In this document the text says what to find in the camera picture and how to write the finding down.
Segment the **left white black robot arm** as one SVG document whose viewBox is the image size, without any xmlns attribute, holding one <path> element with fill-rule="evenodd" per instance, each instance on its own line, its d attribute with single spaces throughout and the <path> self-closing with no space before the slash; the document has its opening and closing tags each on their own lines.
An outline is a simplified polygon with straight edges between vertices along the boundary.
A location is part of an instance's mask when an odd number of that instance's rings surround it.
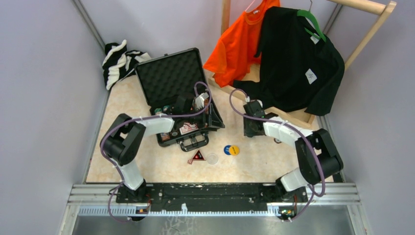
<svg viewBox="0 0 415 235">
<path fill-rule="evenodd" d="M 192 118 L 205 112 L 212 98 L 210 92 L 198 95 L 195 104 L 200 109 L 186 115 L 167 115 L 164 113 L 149 117 L 132 118 L 120 114 L 100 142 L 102 156 L 110 161 L 121 176 L 121 185 L 126 187 L 127 195 L 134 202 L 142 202 L 147 195 L 145 179 L 140 173 L 135 157 L 144 137 L 169 133 L 175 126 L 175 119 Z"/>
</svg>

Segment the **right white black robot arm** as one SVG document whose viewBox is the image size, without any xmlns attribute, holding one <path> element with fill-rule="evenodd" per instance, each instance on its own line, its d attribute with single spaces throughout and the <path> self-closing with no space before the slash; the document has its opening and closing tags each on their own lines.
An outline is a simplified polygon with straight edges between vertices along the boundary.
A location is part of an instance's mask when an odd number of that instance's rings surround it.
<svg viewBox="0 0 415 235">
<path fill-rule="evenodd" d="M 276 180 L 276 197 L 288 202 L 295 190 L 315 185 L 344 167 L 336 145 L 325 129 L 298 127 L 276 114 L 266 114 L 258 100 L 243 106 L 246 136 L 265 135 L 296 151 L 299 166 Z"/>
</svg>

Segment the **black poker set case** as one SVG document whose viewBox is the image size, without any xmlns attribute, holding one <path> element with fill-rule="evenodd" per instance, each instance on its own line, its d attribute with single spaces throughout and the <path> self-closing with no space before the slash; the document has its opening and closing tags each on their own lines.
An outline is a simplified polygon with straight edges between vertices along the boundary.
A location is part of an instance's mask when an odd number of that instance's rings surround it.
<svg viewBox="0 0 415 235">
<path fill-rule="evenodd" d="M 152 115 L 156 108 L 165 105 L 171 106 L 171 110 L 165 114 L 173 115 L 173 106 L 178 96 L 186 93 L 198 96 L 207 92 L 207 80 L 196 47 L 141 62 L 135 66 L 134 71 Z M 181 135 L 179 128 L 173 128 L 168 133 L 170 140 L 162 141 L 160 134 L 156 134 L 156 138 L 161 147 L 177 143 L 182 151 L 188 152 L 206 146 L 209 143 L 208 134 L 224 127 L 220 113 L 214 101 L 211 101 L 208 127 L 184 135 Z"/>
</svg>

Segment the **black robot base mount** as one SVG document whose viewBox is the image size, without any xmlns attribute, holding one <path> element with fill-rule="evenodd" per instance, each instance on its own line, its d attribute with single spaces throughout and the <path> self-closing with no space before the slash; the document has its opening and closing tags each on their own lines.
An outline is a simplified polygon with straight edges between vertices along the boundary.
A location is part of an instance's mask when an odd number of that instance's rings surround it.
<svg viewBox="0 0 415 235">
<path fill-rule="evenodd" d="M 261 212 L 268 203 L 305 203 L 306 189 L 299 188 L 285 196 L 274 183 L 185 184 L 148 183 L 138 195 L 126 187 L 117 191 L 117 203 L 143 203 L 152 212 Z"/>
</svg>

